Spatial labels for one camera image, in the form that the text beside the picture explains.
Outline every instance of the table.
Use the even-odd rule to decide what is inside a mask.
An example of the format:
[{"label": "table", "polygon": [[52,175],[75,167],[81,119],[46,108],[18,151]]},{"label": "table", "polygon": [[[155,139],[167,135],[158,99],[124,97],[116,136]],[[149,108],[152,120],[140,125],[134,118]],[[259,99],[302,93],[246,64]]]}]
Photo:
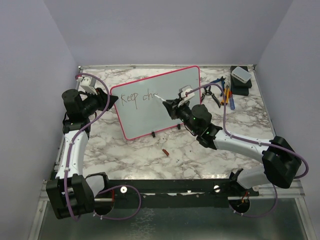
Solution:
[{"label": "table", "polygon": [[[86,69],[106,85],[113,86],[169,72],[176,68]],[[201,84],[222,76],[230,80],[229,67],[200,68]],[[268,115],[252,72],[249,96],[234,95],[235,110],[227,106],[227,129],[232,133],[273,139]],[[216,96],[217,87],[211,88]],[[223,109],[210,96],[203,103],[212,114],[212,123],[222,126]],[[169,152],[167,157],[162,149]],[[91,126],[90,139],[84,154],[83,175],[106,172],[109,179],[206,179],[227,178],[232,169],[252,168],[259,163],[229,151],[202,147],[184,127],[158,132],[153,138],[125,140],[114,108]]]}]

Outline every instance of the marker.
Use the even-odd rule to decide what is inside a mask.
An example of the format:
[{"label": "marker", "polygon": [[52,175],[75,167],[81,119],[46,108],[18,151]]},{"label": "marker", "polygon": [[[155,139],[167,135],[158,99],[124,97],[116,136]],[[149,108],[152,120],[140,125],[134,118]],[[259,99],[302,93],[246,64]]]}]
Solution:
[{"label": "marker", "polygon": [[157,94],[155,94],[155,96],[160,99],[162,102],[165,102],[166,100],[164,100],[162,97],[158,96]]}]

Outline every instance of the cable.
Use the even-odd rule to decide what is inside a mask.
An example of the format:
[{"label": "cable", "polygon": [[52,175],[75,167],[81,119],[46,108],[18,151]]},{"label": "cable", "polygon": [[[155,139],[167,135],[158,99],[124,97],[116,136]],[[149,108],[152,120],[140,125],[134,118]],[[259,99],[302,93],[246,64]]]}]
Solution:
[{"label": "cable", "polygon": [[98,80],[105,88],[106,90],[106,93],[107,93],[107,101],[106,101],[106,105],[103,109],[103,111],[99,114],[99,116],[97,116],[94,120],[92,120],[91,122],[89,122],[87,125],[85,125],[84,127],[82,127],[75,135],[74,137],[72,138],[70,144],[69,144],[69,149],[68,149],[68,152],[67,152],[67,157],[66,157],[66,163],[65,163],[65,170],[64,170],[64,179],[63,179],[63,185],[64,185],[64,194],[65,194],[65,200],[66,200],[66,205],[68,207],[68,210],[69,210],[69,213],[70,213],[70,216],[73,220],[75,220],[76,222],[79,220],[80,216],[79,217],[75,217],[74,215],[74,212],[72,210],[72,207],[71,207],[71,203],[70,203],[70,199],[69,199],[69,193],[68,193],[68,183],[67,183],[67,180],[68,180],[68,172],[69,172],[69,163],[70,163],[70,157],[71,157],[71,151],[72,151],[72,147],[74,145],[74,142],[76,140],[76,138],[78,137],[78,135],[84,131],[87,127],[89,127],[91,124],[93,124],[95,121],[97,121],[99,118],[101,118],[101,116],[107,111],[108,109],[108,106],[109,106],[109,103],[110,103],[110,93],[109,93],[109,89],[107,87],[107,85],[98,77],[96,77],[95,75],[92,75],[92,74],[89,74],[89,73],[79,73],[75,76],[75,79],[78,79],[78,77],[80,76],[89,76],[89,77],[92,77],[96,80]]},{"label": "cable", "polygon": [[232,136],[232,137],[235,138],[235,139],[238,139],[238,140],[241,140],[241,141],[244,141],[244,142],[247,142],[247,143],[257,144],[257,145],[263,145],[263,146],[269,146],[269,147],[272,147],[272,148],[276,148],[276,149],[280,149],[280,150],[282,150],[282,151],[285,151],[285,152],[287,152],[287,153],[289,153],[289,154],[291,154],[291,155],[294,155],[295,157],[301,159],[301,161],[302,161],[302,162],[304,163],[304,165],[305,165],[304,173],[302,173],[302,174],[299,175],[299,176],[295,176],[294,178],[295,178],[295,179],[300,179],[300,178],[302,178],[302,177],[304,177],[305,175],[308,174],[308,172],[309,172],[309,165],[308,165],[307,161],[306,161],[301,155],[299,155],[298,153],[296,153],[296,152],[294,152],[294,151],[291,151],[291,150],[289,150],[289,149],[287,149],[287,148],[285,148],[285,147],[278,146],[278,145],[275,145],[275,144],[272,144],[272,143],[258,142],[258,141],[246,139],[246,138],[243,138],[243,137],[240,137],[240,136],[231,135],[231,133],[229,133],[229,132],[227,131],[227,127],[226,127],[226,122],[227,122],[227,116],[226,116],[226,113],[227,113],[227,105],[226,105],[226,100],[225,100],[225,99],[226,99],[226,96],[225,96],[225,93],[223,92],[222,87],[219,86],[218,84],[210,82],[210,83],[208,83],[208,84],[205,84],[205,85],[202,85],[202,86],[200,86],[200,87],[197,87],[197,88],[193,89],[192,91],[187,92],[187,93],[186,93],[186,96],[188,96],[188,94],[191,94],[191,93],[193,93],[193,92],[195,92],[195,91],[197,91],[197,90],[199,90],[199,89],[201,89],[201,88],[205,88],[205,87],[208,87],[208,86],[211,86],[211,85],[214,85],[214,86],[218,87],[218,88],[220,89],[220,91],[222,92],[222,97],[223,97],[223,99],[224,99],[224,101],[223,101],[223,130],[224,130],[225,134],[227,134],[229,137]]},{"label": "cable", "polygon": [[260,214],[260,215],[250,215],[250,214],[243,214],[243,213],[237,212],[236,210],[233,209],[233,207],[230,204],[229,204],[229,208],[231,208],[233,210],[233,213],[235,213],[235,214],[237,214],[237,215],[239,215],[241,217],[262,218],[262,217],[267,216],[268,214],[272,213],[276,209],[276,207],[278,205],[278,192],[277,192],[276,186],[273,185],[273,184],[272,184],[272,186],[273,186],[274,193],[275,193],[275,200],[274,200],[274,204],[273,204],[272,208],[269,211],[267,211],[267,212],[265,212],[263,214]]},{"label": "cable", "polygon": [[[231,135],[231,133],[229,133],[229,132],[227,131],[227,127],[226,127],[226,122],[227,122],[226,96],[225,96],[225,93],[224,93],[222,87],[219,86],[218,84],[213,83],[213,82],[210,82],[210,83],[208,83],[208,84],[199,86],[199,87],[197,87],[197,88],[195,88],[195,89],[187,92],[185,95],[188,96],[188,94],[191,94],[191,93],[193,93],[193,92],[195,92],[195,91],[197,91],[197,90],[199,90],[199,89],[201,89],[201,88],[205,88],[205,87],[208,87],[208,86],[211,86],[211,85],[218,87],[218,88],[220,89],[221,93],[222,93],[222,97],[223,97],[223,100],[224,100],[224,101],[223,101],[223,130],[224,130],[225,134],[227,134],[229,137],[232,136],[232,137],[235,138],[235,139],[238,139],[238,140],[241,140],[241,141],[244,141],[244,142],[247,142],[247,143],[257,144],[257,145],[263,145],[263,146],[269,146],[269,147],[272,147],[272,148],[280,149],[280,150],[285,151],[285,152],[287,152],[287,153],[289,153],[289,154],[292,154],[292,155],[294,155],[295,157],[301,159],[301,161],[302,161],[302,162],[304,163],[304,165],[305,165],[304,173],[302,173],[301,175],[295,176],[294,178],[295,178],[295,179],[299,179],[299,178],[302,178],[302,177],[304,177],[305,175],[308,174],[308,172],[309,172],[309,165],[308,165],[307,161],[306,161],[301,155],[299,155],[298,153],[295,153],[294,151],[291,151],[291,150],[289,150],[289,149],[287,149],[287,148],[284,148],[284,147],[282,147],[282,146],[278,146],[278,145],[275,145],[275,144],[272,144],[272,143],[258,142],[258,141],[246,139],[246,138],[243,138],[243,137],[239,137],[239,136],[236,136],[236,135]],[[248,218],[260,218],[260,217],[264,217],[264,216],[272,213],[272,212],[276,209],[276,207],[277,207],[277,205],[278,205],[278,193],[277,193],[277,189],[276,189],[276,186],[274,186],[274,185],[272,185],[272,186],[273,186],[274,192],[275,192],[275,202],[274,202],[273,207],[272,207],[269,211],[267,211],[266,213],[263,213],[263,214],[261,214],[261,215],[246,215],[246,214],[239,213],[239,212],[235,211],[235,210],[230,206],[231,209],[233,209],[233,212],[234,212],[234,213],[236,213],[236,214],[238,214],[238,215],[241,215],[241,216],[243,216],[243,217],[248,217]]]},{"label": "cable", "polygon": [[103,216],[103,215],[99,215],[99,214],[97,214],[96,212],[94,212],[94,214],[93,214],[94,217],[95,217],[95,216],[98,216],[98,217],[100,217],[101,220],[102,220],[102,219],[108,219],[108,220],[121,221],[121,220],[130,219],[130,218],[134,217],[135,215],[137,215],[137,213],[140,211],[142,200],[141,200],[140,192],[139,192],[138,189],[136,189],[134,186],[130,186],[130,185],[118,185],[118,186],[113,186],[113,187],[108,188],[107,190],[104,190],[104,191],[99,192],[99,194],[104,194],[104,193],[107,193],[107,192],[109,192],[109,191],[111,191],[111,190],[118,189],[118,188],[121,188],[121,187],[131,188],[131,189],[135,190],[136,193],[138,194],[138,197],[139,197],[139,205],[138,205],[136,211],[135,211],[132,215],[130,215],[130,216],[120,217],[120,218]]}]

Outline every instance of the gray floor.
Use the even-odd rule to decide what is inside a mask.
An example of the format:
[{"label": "gray floor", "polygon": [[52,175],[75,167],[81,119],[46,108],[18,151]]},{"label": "gray floor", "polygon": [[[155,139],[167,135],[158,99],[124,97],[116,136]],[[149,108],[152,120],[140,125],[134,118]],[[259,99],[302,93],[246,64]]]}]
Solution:
[{"label": "gray floor", "polygon": [[[264,213],[274,199],[254,199],[248,213]],[[124,217],[132,209],[117,209]],[[263,218],[246,218],[229,208],[142,209],[125,221],[100,220],[91,214],[79,222],[56,219],[47,206],[40,240],[306,240],[294,199],[280,199],[276,211]]]}]

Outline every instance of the metal frame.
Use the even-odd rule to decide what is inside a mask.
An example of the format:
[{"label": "metal frame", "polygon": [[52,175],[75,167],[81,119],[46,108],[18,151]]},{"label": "metal frame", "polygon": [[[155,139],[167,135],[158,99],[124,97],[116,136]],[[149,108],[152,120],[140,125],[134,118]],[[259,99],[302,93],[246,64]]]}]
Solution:
[{"label": "metal frame", "polygon": [[[79,66],[79,73],[82,73],[83,70],[89,70],[89,69],[146,69],[146,68],[153,68],[153,69],[165,69],[165,68],[170,68],[170,69],[177,69],[177,68],[181,68],[181,67],[187,67],[189,65],[175,65],[175,64],[139,64],[139,65],[96,65],[96,66]],[[198,65],[199,67],[202,68],[221,68],[221,67],[230,67],[231,64],[228,65]],[[257,82],[257,85],[259,87],[259,91],[262,97],[262,101],[263,104],[265,104],[265,100],[264,97],[262,95],[260,86],[259,86],[259,82],[257,79],[257,75],[256,75],[256,71],[253,65],[244,65],[244,66],[248,66],[249,70],[253,71],[255,80]],[[79,88],[79,83],[77,82],[75,89]],[[268,119],[269,119],[269,123],[271,126],[271,130],[273,135],[275,136],[275,129],[273,126],[273,123],[271,121],[269,112],[267,110],[267,108],[265,107]],[[55,164],[54,164],[54,171],[57,171],[59,169],[59,165],[60,165],[60,159],[61,159],[61,154],[62,154],[62,149],[64,147],[64,136],[62,135],[62,139],[61,139],[61,143],[60,143],[60,147],[58,149],[58,153],[57,153],[57,157],[55,160]],[[43,181],[42,184],[42,188],[41,188],[41,192],[40,192],[40,196],[39,196],[39,202],[38,202],[38,206],[36,209],[36,213],[34,216],[34,220],[33,220],[33,224],[30,230],[30,234],[29,234],[29,240],[36,240],[39,238],[39,234],[40,234],[40,230],[41,230],[41,226],[43,223],[43,219],[45,216],[45,211],[46,211],[46,207],[47,207],[47,203],[49,201],[47,192],[46,192],[46,184],[47,181]],[[266,184],[263,186],[260,186],[259,190],[259,196],[251,196],[251,199],[273,199],[275,197],[275,193],[274,193],[274,189],[272,187],[271,184]],[[309,212],[306,206],[306,202],[304,199],[305,193],[302,187],[302,184],[300,182],[300,180],[294,180],[291,184],[291,187],[289,189],[283,189],[283,188],[277,188],[277,192],[278,192],[278,198],[294,198],[300,217],[301,217],[301,221],[303,223],[304,226],[304,230],[306,232],[307,238],[308,240],[317,240],[316,237],[316,233],[314,231],[312,222],[311,222],[311,218],[309,216]],[[234,196],[234,197],[228,197],[229,200],[235,200],[235,199],[239,199],[239,197]],[[110,198],[99,198],[96,199],[96,202],[110,202]]]}]

